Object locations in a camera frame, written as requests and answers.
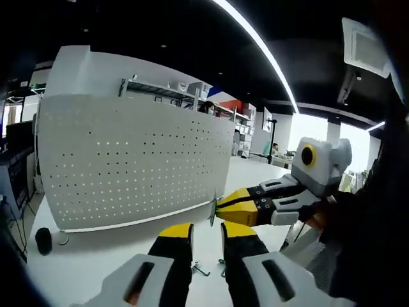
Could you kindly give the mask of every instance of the metal clip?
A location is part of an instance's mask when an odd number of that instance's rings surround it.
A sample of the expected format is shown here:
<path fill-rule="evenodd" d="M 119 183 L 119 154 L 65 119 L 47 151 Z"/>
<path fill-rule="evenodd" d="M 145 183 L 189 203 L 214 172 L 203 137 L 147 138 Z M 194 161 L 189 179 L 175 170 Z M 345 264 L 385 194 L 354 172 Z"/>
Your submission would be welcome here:
<path fill-rule="evenodd" d="M 196 271 L 199 272 L 200 274 L 202 274 L 203 276 L 206 276 L 206 277 L 210 275 L 210 272 L 205 273 L 201 269 L 199 269 L 199 262 L 198 261 L 196 261 L 194 263 L 194 266 L 192 267 L 192 273 L 195 273 Z"/>

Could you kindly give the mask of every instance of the small black speaker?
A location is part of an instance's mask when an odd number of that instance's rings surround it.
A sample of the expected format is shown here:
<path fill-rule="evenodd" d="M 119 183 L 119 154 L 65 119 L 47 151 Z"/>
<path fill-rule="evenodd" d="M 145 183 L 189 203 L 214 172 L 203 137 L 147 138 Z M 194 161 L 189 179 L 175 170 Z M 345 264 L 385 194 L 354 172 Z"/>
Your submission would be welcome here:
<path fill-rule="evenodd" d="M 41 255 L 47 256 L 52 250 L 51 233 L 48 228 L 40 228 L 36 232 L 36 243 Z"/>

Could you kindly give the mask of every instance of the tripod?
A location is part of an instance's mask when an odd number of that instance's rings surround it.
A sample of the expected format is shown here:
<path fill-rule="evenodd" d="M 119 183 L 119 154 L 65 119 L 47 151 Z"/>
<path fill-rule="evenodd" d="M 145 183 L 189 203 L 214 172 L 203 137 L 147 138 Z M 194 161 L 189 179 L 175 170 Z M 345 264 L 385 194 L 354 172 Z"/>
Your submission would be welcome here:
<path fill-rule="evenodd" d="M 271 164 L 273 161 L 273 144 L 274 144 L 274 134 L 275 134 L 275 124 L 277 120 L 268 120 L 270 123 L 273 123 L 273 131 L 271 133 L 271 143 L 270 143 L 270 153 L 268 155 L 259 155 L 258 153 L 251 153 L 252 155 L 257 155 L 258 157 L 266 158 L 267 163 Z"/>

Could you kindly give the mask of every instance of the white table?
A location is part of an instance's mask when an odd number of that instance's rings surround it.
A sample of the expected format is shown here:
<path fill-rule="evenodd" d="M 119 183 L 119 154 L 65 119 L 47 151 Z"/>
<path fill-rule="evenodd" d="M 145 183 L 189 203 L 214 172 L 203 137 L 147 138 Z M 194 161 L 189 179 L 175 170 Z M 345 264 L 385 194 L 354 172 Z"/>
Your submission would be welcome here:
<path fill-rule="evenodd" d="M 240 187 L 251 187 L 262 181 L 279 178 L 287 169 L 258 161 L 232 157 L 225 195 Z M 71 233 L 65 246 L 53 244 L 48 256 L 39 254 L 35 233 L 41 227 L 57 232 L 46 197 L 38 209 L 27 245 L 27 269 L 34 284 L 53 306 L 85 303 L 100 292 L 102 280 L 138 253 L 147 253 L 160 231 L 168 226 L 194 223 L 194 260 L 200 261 L 209 277 L 195 273 L 190 284 L 186 306 L 232 306 L 222 267 L 222 241 L 219 218 L 210 228 L 209 205 L 133 226 L 87 233 Z M 254 228 L 270 251 L 278 251 L 289 226 Z"/>

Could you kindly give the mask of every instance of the yellow robot part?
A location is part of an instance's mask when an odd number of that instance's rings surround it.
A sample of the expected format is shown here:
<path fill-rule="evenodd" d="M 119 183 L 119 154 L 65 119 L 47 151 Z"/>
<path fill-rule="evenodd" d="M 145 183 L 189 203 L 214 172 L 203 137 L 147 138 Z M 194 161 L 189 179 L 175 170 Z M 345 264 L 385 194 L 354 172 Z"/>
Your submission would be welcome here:
<path fill-rule="evenodd" d="M 192 223 L 173 225 L 161 231 L 159 237 L 188 238 Z"/>
<path fill-rule="evenodd" d="M 224 222 L 224 229 L 226 230 L 226 237 L 233 238 L 233 237 L 247 237 L 249 235 L 257 235 L 257 233 L 248 226 L 240 225 L 232 222 Z"/>
<path fill-rule="evenodd" d="M 256 226 L 257 208 L 253 201 L 242 201 L 224 208 L 218 208 L 229 201 L 237 200 L 243 197 L 250 196 L 246 188 L 241 188 L 230 194 L 224 200 L 220 200 L 216 206 L 216 216 L 225 220 L 246 226 Z"/>

